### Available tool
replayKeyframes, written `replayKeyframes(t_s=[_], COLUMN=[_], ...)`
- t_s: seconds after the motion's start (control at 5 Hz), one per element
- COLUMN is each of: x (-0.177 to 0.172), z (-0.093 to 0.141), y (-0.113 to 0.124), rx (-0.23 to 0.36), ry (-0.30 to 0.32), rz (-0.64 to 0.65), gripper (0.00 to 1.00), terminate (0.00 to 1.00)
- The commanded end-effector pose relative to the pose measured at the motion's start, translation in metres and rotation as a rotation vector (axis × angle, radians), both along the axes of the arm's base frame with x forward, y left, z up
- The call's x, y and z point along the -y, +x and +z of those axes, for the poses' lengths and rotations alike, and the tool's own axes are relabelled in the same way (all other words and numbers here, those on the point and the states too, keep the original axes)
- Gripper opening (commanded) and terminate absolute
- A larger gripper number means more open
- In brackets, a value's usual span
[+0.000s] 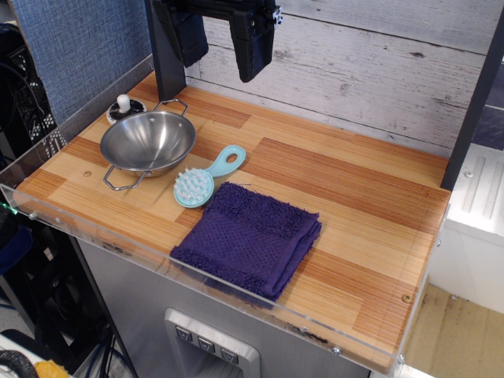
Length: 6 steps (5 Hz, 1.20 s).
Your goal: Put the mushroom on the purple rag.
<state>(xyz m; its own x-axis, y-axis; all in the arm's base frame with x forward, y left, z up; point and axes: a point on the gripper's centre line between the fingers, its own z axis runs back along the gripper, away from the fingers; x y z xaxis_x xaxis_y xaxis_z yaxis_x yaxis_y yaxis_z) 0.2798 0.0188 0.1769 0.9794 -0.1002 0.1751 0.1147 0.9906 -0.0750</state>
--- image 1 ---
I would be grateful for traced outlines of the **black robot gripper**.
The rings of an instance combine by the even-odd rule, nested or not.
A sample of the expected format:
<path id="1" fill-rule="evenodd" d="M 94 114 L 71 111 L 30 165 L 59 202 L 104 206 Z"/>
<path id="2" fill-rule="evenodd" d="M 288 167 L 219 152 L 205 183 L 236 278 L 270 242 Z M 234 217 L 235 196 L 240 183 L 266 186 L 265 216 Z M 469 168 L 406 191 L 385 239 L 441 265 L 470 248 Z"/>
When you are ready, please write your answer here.
<path id="1" fill-rule="evenodd" d="M 239 78 L 248 83 L 272 61 L 274 30 L 283 23 L 275 1 L 155 1 L 157 17 L 177 59 L 185 68 L 209 51 L 202 16 L 230 20 Z"/>

